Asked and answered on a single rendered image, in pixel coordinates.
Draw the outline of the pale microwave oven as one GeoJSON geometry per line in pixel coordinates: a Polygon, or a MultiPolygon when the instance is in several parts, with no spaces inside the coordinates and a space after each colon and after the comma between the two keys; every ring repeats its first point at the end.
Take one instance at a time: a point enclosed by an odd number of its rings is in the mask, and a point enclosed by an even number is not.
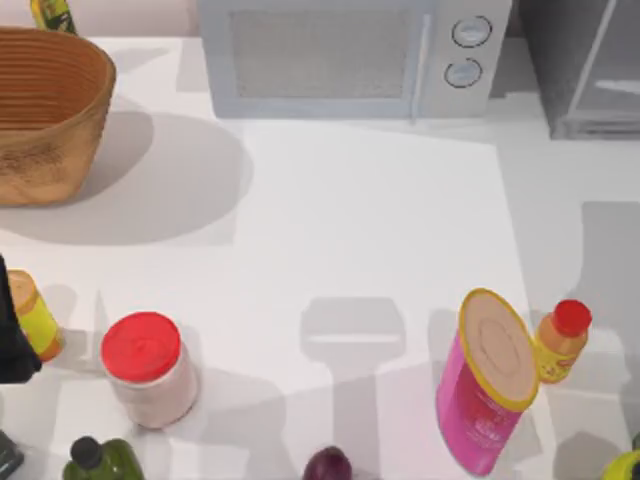
{"type": "Polygon", "coordinates": [[[411,119],[422,17],[430,35],[418,119],[469,118],[488,103],[512,0],[198,0],[215,113],[223,118],[411,119]],[[484,16],[489,39],[462,48],[461,19],[484,16]],[[450,63],[483,69],[470,88],[450,63]]]}

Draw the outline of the red lidded pink jar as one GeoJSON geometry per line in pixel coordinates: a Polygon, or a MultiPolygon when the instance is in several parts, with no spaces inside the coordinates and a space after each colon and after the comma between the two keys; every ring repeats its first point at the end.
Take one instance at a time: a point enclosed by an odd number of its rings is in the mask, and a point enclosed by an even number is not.
{"type": "Polygon", "coordinates": [[[100,360],[130,419],[162,429],[184,417],[198,395],[198,378],[177,325],[152,311],[115,322],[103,336],[100,360]]]}

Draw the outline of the microwave knob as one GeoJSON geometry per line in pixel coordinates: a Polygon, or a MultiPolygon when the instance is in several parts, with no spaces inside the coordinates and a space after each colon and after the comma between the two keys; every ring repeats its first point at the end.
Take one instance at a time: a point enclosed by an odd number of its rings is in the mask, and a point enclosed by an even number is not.
{"type": "Polygon", "coordinates": [[[483,69],[478,61],[466,58],[450,63],[444,71],[444,80],[455,89],[466,89],[475,85],[482,77],[483,69]]]}
{"type": "Polygon", "coordinates": [[[492,24],[484,16],[461,19],[452,28],[453,41],[462,48],[475,48],[483,45],[491,36],[492,24]]]}

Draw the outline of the pink can with yellow rim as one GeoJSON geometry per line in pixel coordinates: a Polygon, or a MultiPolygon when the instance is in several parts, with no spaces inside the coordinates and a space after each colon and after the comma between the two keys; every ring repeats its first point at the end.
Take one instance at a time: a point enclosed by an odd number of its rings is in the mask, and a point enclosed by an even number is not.
{"type": "Polygon", "coordinates": [[[523,319],[499,294],[470,291],[436,389],[440,432],[463,469],[479,477],[492,472],[538,389],[523,319]]]}

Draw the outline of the purple round object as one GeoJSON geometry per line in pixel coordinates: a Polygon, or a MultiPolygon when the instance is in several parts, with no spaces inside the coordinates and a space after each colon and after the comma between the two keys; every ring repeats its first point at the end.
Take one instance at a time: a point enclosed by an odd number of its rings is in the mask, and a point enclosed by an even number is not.
{"type": "Polygon", "coordinates": [[[340,448],[326,447],[311,457],[302,480],[353,480],[351,462],[340,448]]]}

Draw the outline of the orange bottle with red cap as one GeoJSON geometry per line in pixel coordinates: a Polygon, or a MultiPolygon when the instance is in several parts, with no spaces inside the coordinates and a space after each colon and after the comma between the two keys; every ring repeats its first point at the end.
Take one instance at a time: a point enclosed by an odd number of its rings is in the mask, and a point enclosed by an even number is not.
{"type": "Polygon", "coordinates": [[[560,301],[540,321],[535,334],[540,381],[555,384],[569,374],[588,341],[589,308],[579,300],[560,301]]]}

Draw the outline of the brown woven basket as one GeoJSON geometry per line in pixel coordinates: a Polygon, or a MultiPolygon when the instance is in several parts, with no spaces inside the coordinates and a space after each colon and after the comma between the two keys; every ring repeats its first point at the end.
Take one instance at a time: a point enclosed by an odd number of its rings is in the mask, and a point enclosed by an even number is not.
{"type": "Polygon", "coordinates": [[[81,190],[116,74],[85,38],[0,26],[0,207],[65,202],[81,190]]]}

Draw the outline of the green bottle with black cap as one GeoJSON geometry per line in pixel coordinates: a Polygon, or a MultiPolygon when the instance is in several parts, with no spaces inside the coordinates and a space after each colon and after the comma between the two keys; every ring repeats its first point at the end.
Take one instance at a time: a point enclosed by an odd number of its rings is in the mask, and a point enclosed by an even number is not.
{"type": "Polygon", "coordinates": [[[91,436],[76,439],[70,447],[62,480],[146,480],[132,446],[124,439],[98,442],[91,436]]]}

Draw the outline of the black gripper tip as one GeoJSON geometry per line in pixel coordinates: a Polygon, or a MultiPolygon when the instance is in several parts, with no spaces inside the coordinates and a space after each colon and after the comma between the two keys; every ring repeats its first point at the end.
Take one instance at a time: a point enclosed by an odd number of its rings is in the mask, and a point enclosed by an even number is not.
{"type": "Polygon", "coordinates": [[[0,384],[27,383],[42,363],[19,325],[8,272],[0,254],[0,384]]]}

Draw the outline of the yellow green bottle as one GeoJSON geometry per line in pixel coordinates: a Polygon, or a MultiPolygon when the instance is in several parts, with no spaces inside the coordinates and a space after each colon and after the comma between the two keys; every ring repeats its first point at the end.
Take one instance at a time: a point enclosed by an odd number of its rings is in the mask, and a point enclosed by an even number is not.
{"type": "Polygon", "coordinates": [[[30,0],[30,9],[39,29],[77,34],[67,0],[30,0]]]}

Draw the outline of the yellow green object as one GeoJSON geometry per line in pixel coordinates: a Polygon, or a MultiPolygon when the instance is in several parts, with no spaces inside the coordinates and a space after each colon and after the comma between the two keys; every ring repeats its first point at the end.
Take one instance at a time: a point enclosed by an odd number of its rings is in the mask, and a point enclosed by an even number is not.
{"type": "Polygon", "coordinates": [[[616,457],[604,469],[600,480],[640,480],[640,450],[616,457]]]}

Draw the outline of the dark grey object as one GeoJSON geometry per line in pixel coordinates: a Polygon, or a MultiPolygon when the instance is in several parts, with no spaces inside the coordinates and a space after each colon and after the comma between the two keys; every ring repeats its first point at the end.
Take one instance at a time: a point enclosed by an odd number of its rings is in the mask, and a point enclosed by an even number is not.
{"type": "Polygon", "coordinates": [[[23,462],[23,452],[11,438],[0,430],[0,480],[8,480],[23,462]]]}

